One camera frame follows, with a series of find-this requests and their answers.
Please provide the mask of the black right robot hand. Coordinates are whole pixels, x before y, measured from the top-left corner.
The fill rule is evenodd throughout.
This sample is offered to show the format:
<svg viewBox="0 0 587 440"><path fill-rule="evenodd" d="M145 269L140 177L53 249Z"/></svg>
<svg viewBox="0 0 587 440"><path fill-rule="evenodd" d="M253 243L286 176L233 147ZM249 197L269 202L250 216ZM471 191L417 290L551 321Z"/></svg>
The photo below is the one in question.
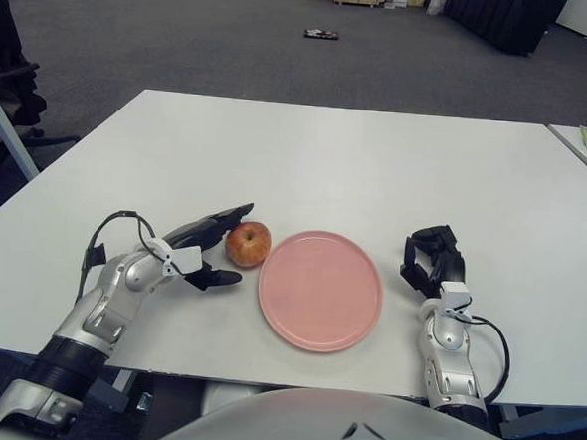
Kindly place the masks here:
<svg viewBox="0 0 587 440"><path fill-rule="evenodd" d="M431 272L426 272L416 261L417 251L429 257ZM448 225L440 225L415 231L406 238L399 273L414 291L425 298L437 299L443 282L466 281L465 265L453 230Z"/></svg>

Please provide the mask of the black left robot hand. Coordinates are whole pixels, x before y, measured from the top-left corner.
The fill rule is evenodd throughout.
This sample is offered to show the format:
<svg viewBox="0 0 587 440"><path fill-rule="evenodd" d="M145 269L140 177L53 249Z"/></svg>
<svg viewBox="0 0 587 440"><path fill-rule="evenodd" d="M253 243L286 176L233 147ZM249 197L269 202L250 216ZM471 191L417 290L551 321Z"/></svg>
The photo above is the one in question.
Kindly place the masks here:
<svg viewBox="0 0 587 440"><path fill-rule="evenodd" d="M168 232L163 239L173 250L199 246L201 251L206 252L217 246L228 232L236 229L241 224L242 218L253 208L254 204L251 202L202 217ZM198 271L185 274L183 278L188 284L205 291L210 287L236 285L241 282L242 275L235 271L215 270L203 261Z"/></svg>

